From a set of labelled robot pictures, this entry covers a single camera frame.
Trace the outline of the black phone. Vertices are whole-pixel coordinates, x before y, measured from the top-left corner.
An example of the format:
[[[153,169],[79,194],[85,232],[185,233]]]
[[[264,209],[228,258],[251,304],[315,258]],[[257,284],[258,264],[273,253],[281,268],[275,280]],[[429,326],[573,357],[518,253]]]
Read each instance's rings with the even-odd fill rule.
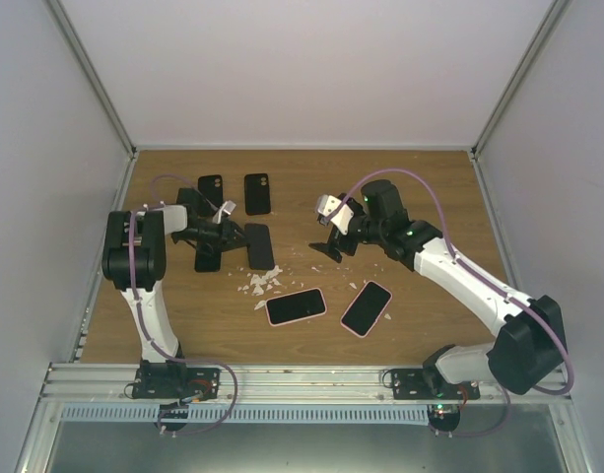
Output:
[[[208,245],[198,244],[195,250],[194,270],[197,273],[216,273],[221,270],[222,252]]]

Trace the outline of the black phone case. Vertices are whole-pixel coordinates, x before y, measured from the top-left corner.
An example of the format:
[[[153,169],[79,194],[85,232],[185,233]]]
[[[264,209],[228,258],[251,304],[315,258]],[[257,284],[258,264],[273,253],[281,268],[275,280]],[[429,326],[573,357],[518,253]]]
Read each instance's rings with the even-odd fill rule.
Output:
[[[219,174],[202,175],[197,180],[197,188],[202,194],[198,214],[213,217],[224,203],[223,178]]]

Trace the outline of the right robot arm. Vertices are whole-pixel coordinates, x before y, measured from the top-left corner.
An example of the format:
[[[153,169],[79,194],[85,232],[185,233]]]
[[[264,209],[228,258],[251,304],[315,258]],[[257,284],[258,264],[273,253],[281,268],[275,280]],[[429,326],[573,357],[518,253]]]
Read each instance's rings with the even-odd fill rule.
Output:
[[[376,245],[389,259],[447,291],[494,337],[481,345],[447,345],[430,355],[423,363],[427,394],[443,399],[459,383],[489,381],[523,395],[540,390],[541,381],[559,366],[571,366],[555,300],[532,298],[507,285],[462,254],[446,231],[411,219],[391,181],[370,181],[361,192],[361,202],[349,194],[318,198],[317,219],[331,232],[311,248],[339,262],[343,255],[355,255],[361,244]]]

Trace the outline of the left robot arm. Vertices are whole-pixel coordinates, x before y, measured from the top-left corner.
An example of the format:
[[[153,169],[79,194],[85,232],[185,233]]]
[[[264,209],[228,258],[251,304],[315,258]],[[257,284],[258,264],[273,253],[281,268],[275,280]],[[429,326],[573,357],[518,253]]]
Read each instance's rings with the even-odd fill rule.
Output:
[[[246,247],[244,231],[231,219],[235,207],[231,200],[217,206],[198,190],[184,187],[174,204],[161,201],[108,215],[101,270],[126,300],[135,321],[141,343],[138,387],[155,386],[168,398],[188,389],[188,367],[163,293],[167,239],[213,252]]]

